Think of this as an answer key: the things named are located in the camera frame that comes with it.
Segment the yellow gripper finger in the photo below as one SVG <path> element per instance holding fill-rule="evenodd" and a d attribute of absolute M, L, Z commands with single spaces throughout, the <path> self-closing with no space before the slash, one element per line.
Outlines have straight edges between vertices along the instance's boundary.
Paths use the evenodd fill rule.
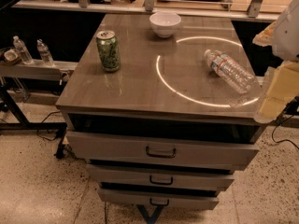
<path fill-rule="evenodd" d="M 263 93 L 254 120 L 259 123 L 274 121 L 298 95 L 299 62 L 284 61 L 276 69 L 270 67 L 264 78 Z"/>

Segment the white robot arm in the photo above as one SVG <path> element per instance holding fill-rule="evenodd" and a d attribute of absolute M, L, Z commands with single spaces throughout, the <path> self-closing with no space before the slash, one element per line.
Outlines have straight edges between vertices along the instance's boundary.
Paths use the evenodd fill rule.
<path fill-rule="evenodd" d="M 265 74 L 254 120 L 274 121 L 299 94 L 299 0 L 292 0 L 278 17 L 272 34 L 272 52 L 283 60 Z"/>

